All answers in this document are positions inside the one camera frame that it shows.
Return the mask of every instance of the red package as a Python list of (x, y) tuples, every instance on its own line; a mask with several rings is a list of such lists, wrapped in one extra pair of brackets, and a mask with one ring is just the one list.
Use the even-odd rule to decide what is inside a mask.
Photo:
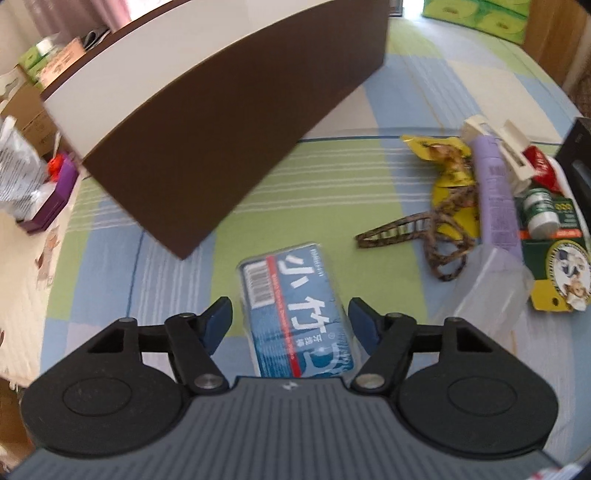
[(546, 155), (535, 145), (530, 145), (523, 151), (523, 155), (534, 167), (535, 175), (532, 178), (536, 183), (551, 190), (552, 192), (561, 193), (560, 186), (556, 180), (556, 172), (550, 165)]
[(57, 181), (57, 179), (60, 177), (61, 166), (64, 164), (64, 159), (64, 155), (58, 153), (47, 164), (47, 171), (49, 173), (51, 181)]

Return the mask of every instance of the barcode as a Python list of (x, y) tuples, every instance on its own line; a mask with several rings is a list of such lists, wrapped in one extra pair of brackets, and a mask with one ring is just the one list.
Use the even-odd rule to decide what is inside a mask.
[(244, 279), (252, 309), (266, 307), (275, 303), (267, 262), (252, 263), (244, 267)]

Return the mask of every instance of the white plastic clip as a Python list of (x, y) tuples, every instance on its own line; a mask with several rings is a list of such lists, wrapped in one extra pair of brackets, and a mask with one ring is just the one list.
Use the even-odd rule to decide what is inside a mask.
[(513, 195), (516, 196), (529, 187), (535, 170), (521, 153), (530, 144), (521, 130), (507, 120), (503, 128), (497, 131), (491, 127), (484, 116), (474, 115), (464, 121), (460, 137), (462, 141), (469, 144), (479, 135), (497, 137), (501, 156), (509, 170), (508, 181)]

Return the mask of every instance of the brown box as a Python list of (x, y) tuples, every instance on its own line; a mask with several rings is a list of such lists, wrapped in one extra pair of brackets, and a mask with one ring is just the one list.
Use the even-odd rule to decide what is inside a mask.
[(24, 83), (0, 112), (6, 118), (17, 119), (17, 128), (40, 156), (53, 150), (57, 128), (47, 114), (40, 93), (30, 83)]
[(17, 395), (10, 390), (8, 381), (0, 378), (0, 463), (14, 469), (32, 451)]
[(85, 66), (107, 57), (101, 53), (186, 1), (110, 35), (43, 92), (64, 136), (81, 145), (88, 171), (180, 258), (382, 65), (390, 9), (389, 0), (332, 0), (276, 21), (199, 61), (88, 149), (76, 128), (71, 135), (64, 127), (71, 117), (60, 116), (68, 92), (83, 94), (76, 75), (84, 78), (92, 70)]

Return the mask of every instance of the tissue box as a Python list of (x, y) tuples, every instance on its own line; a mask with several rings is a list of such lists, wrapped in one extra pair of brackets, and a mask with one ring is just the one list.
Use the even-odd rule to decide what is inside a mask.
[(530, 14), (530, 0), (488, 0), (492, 4), (497, 4), (499, 7), (512, 10), (524, 17)]
[(43, 53), (39, 51), (37, 45), (33, 45), (18, 59), (19, 65), (25, 70), (34, 67), (43, 58)]
[(507, 1), (426, 0), (423, 16), (474, 28), (513, 43), (522, 44), (527, 17), (506, 7)]
[(30, 235), (47, 230), (53, 220), (56, 219), (66, 206), (66, 203), (68, 203), (77, 178), (78, 171), (76, 167), (72, 163), (72, 160), (66, 157), (60, 170), (60, 177), (57, 181), (55, 191), (46, 200), (32, 220), (19, 222), (18, 226)]

